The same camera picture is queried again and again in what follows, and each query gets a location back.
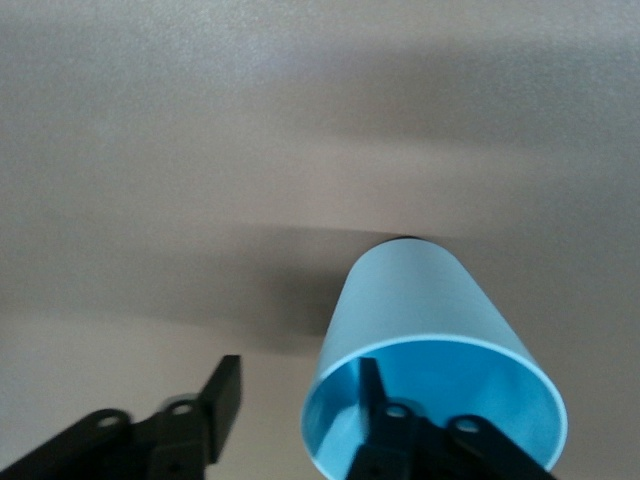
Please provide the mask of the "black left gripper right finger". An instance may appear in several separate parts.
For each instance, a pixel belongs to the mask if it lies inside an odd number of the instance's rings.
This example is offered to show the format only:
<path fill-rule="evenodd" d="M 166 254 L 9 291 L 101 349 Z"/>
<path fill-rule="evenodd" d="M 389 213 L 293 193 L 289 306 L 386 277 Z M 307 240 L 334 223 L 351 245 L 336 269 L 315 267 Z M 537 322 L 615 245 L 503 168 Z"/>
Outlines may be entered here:
<path fill-rule="evenodd" d="M 439 427 L 409 403 L 390 399 L 378 362 L 359 360 L 366 436 L 348 479 L 552 479 L 494 424 L 456 416 Z"/>

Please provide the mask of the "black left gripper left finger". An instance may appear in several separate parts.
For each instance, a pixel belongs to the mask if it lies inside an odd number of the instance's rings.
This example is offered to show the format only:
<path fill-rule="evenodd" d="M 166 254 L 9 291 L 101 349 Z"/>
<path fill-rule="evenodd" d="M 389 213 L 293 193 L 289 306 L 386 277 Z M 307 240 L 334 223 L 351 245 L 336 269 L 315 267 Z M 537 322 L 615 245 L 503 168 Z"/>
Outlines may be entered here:
<path fill-rule="evenodd" d="M 197 394 L 135 422 L 94 411 L 1 471 L 3 479 L 204 479 L 219 461 L 242 397 L 241 357 L 224 356 Z"/>

